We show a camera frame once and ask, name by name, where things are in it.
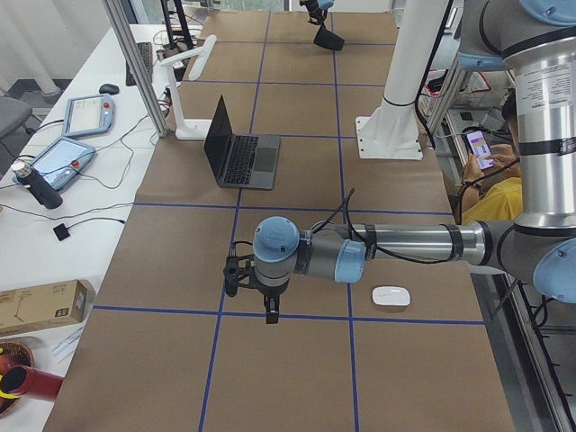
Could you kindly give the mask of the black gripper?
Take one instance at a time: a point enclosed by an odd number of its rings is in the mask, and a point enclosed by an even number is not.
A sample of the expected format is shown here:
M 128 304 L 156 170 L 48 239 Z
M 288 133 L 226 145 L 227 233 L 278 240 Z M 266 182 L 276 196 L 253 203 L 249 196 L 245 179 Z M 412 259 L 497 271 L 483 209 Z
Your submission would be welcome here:
M 308 14 L 308 22 L 312 25 L 321 26 L 325 22 L 325 11 L 319 6 L 317 0 L 301 0 L 300 6 L 305 7 Z
M 258 289 L 264 296 L 265 306 L 265 323 L 277 324 L 279 320 L 280 310 L 280 296 L 287 290 L 288 285 L 282 284 L 278 286 L 263 286 Z

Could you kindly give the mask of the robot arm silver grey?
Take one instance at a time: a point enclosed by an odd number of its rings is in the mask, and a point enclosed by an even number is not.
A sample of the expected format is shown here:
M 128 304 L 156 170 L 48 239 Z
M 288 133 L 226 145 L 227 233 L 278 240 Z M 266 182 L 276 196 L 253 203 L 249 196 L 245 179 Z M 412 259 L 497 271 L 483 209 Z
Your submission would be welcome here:
M 334 4 L 333 0 L 300 0 L 299 6 L 306 8 L 309 20 L 308 22 L 320 26 L 328 17 L 328 10 Z
M 498 268 L 560 302 L 575 300 L 575 4 L 469 1 L 463 59 L 501 60 L 515 75 L 522 212 L 510 221 L 416 227 L 351 224 L 300 230 L 284 217 L 256 228 L 240 275 L 264 296 L 266 319 L 294 274 L 355 283 L 367 261 L 466 261 Z

